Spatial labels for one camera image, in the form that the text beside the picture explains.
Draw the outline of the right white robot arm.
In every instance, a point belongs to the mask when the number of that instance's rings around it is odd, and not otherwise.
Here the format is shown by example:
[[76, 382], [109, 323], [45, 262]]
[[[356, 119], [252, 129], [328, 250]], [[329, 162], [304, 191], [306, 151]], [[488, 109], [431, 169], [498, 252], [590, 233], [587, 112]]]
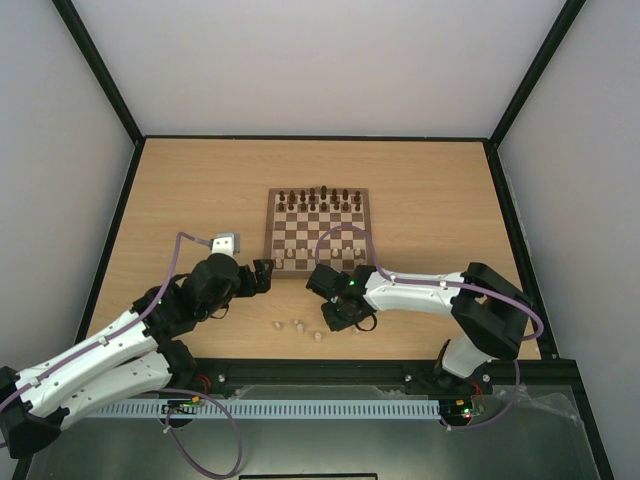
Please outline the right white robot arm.
[[454, 319], [462, 333], [444, 343], [428, 375], [430, 382], [450, 392], [460, 390], [491, 360], [517, 359], [532, 319], [528, 297], [477, 262], [463, 272], [441, 275], [405, 274], [372, 265], [346, 273], [319, 264], [306, 288], [325, 300], [321, 311], [332, 331], [358, 328], [386, 311]]

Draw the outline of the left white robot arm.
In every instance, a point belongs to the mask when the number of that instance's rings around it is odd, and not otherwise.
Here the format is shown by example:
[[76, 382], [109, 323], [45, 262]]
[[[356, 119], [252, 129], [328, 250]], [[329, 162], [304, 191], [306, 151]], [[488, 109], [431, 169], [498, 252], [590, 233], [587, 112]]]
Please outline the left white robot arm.
[[188, 274], [148, 290], [98, 333], [39, 365], [1, 370], [2, 447], [13, 459], [33, 455], [85, 416], [114, 402], [187, 387], [197, 363], [183, 334], [235, 298], [264, 294], [274, 263], [239, 265], [214, 253]]

